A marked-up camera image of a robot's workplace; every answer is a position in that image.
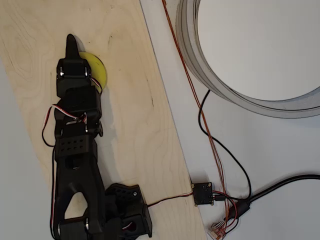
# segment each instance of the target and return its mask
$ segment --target screw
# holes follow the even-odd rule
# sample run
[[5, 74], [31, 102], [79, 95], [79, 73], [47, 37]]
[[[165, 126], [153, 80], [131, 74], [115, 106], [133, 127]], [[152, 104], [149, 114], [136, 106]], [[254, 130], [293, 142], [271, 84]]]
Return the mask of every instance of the screw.
[[85, 220], [85, 228], [89, 231], [89, 219]]

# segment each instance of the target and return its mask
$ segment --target small circuit board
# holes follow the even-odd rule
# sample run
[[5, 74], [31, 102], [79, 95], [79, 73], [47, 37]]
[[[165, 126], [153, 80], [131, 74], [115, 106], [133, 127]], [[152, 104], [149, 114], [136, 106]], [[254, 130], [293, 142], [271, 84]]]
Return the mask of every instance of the small circuit board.
[[194, 183], [191, 185], [193, 191], [194, 205], [214, 204], [212, 183]]

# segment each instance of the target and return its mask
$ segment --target yellow object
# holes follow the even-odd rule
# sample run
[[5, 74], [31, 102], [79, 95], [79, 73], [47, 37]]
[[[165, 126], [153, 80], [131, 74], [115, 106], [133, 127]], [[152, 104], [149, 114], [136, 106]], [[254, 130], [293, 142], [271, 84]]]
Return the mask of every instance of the yellow object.
[[[100, 83], [102, 89], [104, 89], [107, 84], [107, 72], [102, 61], [89, 52], [81, 51], [79, 54], [82, 59], [88, 61], [91, 68], [91, 76], [95, 78]], [[102, 91], [98, 86], [96, 86], [96, 88], [98, 91]]]

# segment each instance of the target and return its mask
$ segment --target wood grain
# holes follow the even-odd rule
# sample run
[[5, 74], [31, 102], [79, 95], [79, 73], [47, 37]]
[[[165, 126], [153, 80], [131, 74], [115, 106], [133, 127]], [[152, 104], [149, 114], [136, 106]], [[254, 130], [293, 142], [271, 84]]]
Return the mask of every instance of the wood grain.
[[[56, 66], [69, 33], [101, 59], [108, 75], [101, 97], [104, 136], [97, 137], [104, 185], [139, 184], [149, 204], [191, 191], [139, 0], [0, 0], [0, 57], [48, 186], [52, 149], [41, 129], [58, 101]], [[54, 124], [50, 118], [50, 143]], [[73, 201], [67, 216], [83, 204]], [[164, 202], [150, 214], [153, 239], [206, 239], [192, 197]]]

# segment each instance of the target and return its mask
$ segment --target black servo bracket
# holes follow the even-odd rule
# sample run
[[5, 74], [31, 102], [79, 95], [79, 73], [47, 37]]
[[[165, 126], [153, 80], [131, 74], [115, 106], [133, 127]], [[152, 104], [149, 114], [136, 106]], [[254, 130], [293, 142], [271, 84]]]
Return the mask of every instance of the black servo bracket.
[[[98, 168], [95, 137], [103, 136], [101, 95], [92, 85], [91, 68], [78, 52], [72, 34], [66, 39], [65, 58], [56, 68], [59, 107], [55, 110], [56, 180], [53, 237], [57, 240], [135, 240], [152, 236], [152, 222], [138, 185], [113, 184], [107, 190]], [[87, 201], [83, 216], [65, 219], [75, 193]]]

